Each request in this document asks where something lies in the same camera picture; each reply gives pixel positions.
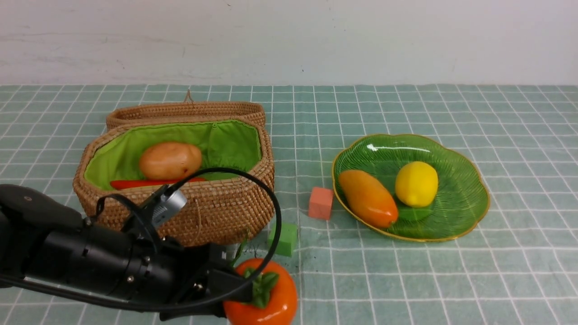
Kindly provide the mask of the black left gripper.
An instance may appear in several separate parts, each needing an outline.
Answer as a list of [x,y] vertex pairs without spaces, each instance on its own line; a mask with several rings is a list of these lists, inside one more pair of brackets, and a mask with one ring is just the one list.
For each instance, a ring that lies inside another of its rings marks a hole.
[[223,267],[228,262],[226,246],[206,243],[184,247],[179,243],[164,243],[161,252],[175,259],[175,276],[168,304],[188,304],[207,297],[211,270],[213,297],[221,297],[222,301],[252,302],[253,285],[238,289],[247,283],[246,279],[232,267]]

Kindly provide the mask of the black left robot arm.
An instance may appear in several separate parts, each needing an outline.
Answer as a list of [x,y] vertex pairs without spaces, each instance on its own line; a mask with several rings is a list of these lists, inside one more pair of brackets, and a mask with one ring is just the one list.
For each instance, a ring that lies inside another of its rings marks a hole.
[[1,286],[106,308],[157,312],[161,320],[224,316],[224,302],[250,302],[253,284],[234,271],[225,247],[184,247],[161,238],[155,218],[186,200],[162,186],[142,205],[110,198],[130,214],[121,231],[28,187],[1,185]]

